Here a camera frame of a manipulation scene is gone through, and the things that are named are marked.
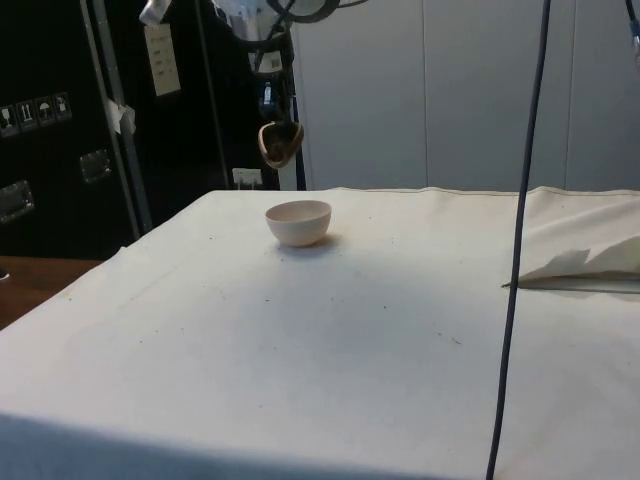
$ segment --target cord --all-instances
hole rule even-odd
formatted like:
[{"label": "cord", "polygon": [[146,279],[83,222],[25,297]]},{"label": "cord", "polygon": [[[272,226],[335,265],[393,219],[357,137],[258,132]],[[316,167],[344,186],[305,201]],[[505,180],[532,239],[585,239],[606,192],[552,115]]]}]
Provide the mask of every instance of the cord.
[{"label": "cord", "polygon": [[638,19],[636,17],[636,11],[633,8],[633,1],[632,0],[625,0],[627,3],[627,12],[629,12],[629,20],[631,20],[632,22],[637,22]]},{"label": "cord", "polygon": [[369,0],[353,0],[351,3],[343,3],[339,5],[337,8],[349,8],[356,7],[358,5],[362,5],[363,3],[367,3]]},{"label": "cord", "polygon": [[511,268],[511,285],[509,287],[509,306],[507,308],[507,321],[504,330],[504,342],[502,344],[502,360],[500,364],[500,381],[498,386],[498,402],[496,406],[496,418],[493,427],[493,440],[491,454],[487,466],[487,480],[493,480],[500,447],[500,434],[502,433],[502,419],[504,416],[504,403],[507,393],[507,374],[509,371],[509,353],[511,351],[511,337],[513,335],[513,322],[516,311],[516,299],[518,296],[518,279],[520,277],[520,254],[522,253],[522,231],[524,229],[524,212],[527,203],[527,190],[529,189],[529,177],[531,173],[531,159],[533,156],[533,140],[538,120],[538,105],[540,103],[540,90],[542,88],[542,76],[547,55],[547,40],[549,37],[549,16],[551,12],[551,0],[544,0],[542,8],[542,27],[540,33],[540,49],[538,52],[538,64],[533,84],[533,96],[529,111],[529,126],[527,129],[527,142],[522,167],[522,180],[518,195],[518,213],[516,215],[515,239],[513,242],[513,264]]},{"label": "cord", "polygon": [[262,59],[264,58],[264,54],[265,54],[265,50],[267,49],[267,46],[269,45],[271,40],[273,40],[273,37],[276,36],[276,33],[278,32],[278,27],[282,25],[282,22],[284,21],[285,17],[289,15],[289,12],[291,11],[291,8],[293,8],[294,3],[296,3],[296,0],[289,0],[289,3],[287,3],[287,6],[284,7],[284,10],[280,12],[280,15],[278,15],[278,18],[276,18],[276,21],[271,26],[271,30],[269,31],[269,35],[267,35],[267,38],[265,39],[263,46],[260,47],[260,49],[256,52],[256,58],[253,62],[253,70],[256,73],[258,73],[258,69],[260,68]]}]

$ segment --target white cloth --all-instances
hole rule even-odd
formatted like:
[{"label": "white cloth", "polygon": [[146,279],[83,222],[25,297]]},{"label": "white cloth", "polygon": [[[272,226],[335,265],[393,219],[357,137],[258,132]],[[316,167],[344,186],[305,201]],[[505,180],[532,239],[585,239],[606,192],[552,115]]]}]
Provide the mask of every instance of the white cloth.
[{"label": "white cloth", "polygon": [[[609,193],[603,201],[602,194],[581,195],[584,200],[577,203],[566,202],[568,195],[535,195],[523,241],[521,285],[544,287],[548,282],[541,280],[585,277],[588,281],[577,283],[571,278],[571,284],[640,292],[640,196]],[[612,281],[616,278],[628,281]],[[561,288],[567,282],[553,284]]]},{"label": "white cloth", "polygon": [[[280,247],[264,212],[301,198],[330,241]],[[539,190],[528,225],[630,198]],[[0,332],[0,478],[484,478],[515,203],[204,196]],[[638,320],[520,293],[500,478],[637,478]]]}]

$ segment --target metal latch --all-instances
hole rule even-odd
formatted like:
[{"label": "metal latch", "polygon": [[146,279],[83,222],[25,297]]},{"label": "metal latch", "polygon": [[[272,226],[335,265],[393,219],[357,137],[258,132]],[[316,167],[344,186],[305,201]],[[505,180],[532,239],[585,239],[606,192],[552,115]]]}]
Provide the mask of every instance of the metal latch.
[{"label": "metal latch", "polygon": [[0,189],[0,224],[6,224],[35,208],[29,182],[22,180]]},{"label": "metal latch", "polygon": [[80,169],[84,182],[91,184],[111,175],[109,152],[98,150],[80,157]]}]

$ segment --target wall switch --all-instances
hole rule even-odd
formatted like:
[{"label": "wall switch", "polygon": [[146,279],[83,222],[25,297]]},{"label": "wall switch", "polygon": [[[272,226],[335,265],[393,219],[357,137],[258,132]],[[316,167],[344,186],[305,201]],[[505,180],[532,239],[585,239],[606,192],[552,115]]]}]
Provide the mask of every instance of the wall switch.
[{"label": "wall switch", "polygon": [[242,186],[262,185],[262,171],[259,168],[234,168],[233,183]]}]

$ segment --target white ceramic bowl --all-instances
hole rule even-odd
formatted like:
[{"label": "white ceramic bowl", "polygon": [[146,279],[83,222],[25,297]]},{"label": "white ceramic bowl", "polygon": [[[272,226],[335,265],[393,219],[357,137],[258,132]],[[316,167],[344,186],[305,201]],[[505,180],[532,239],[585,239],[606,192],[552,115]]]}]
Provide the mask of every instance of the white ceramic bowl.
[{"label": "white ceramic bowl", "polygon": [[331,222],[331,205],[302,200],[277,205],[266,213],[271,232],[281,243],[307,247],[325,236]]}]

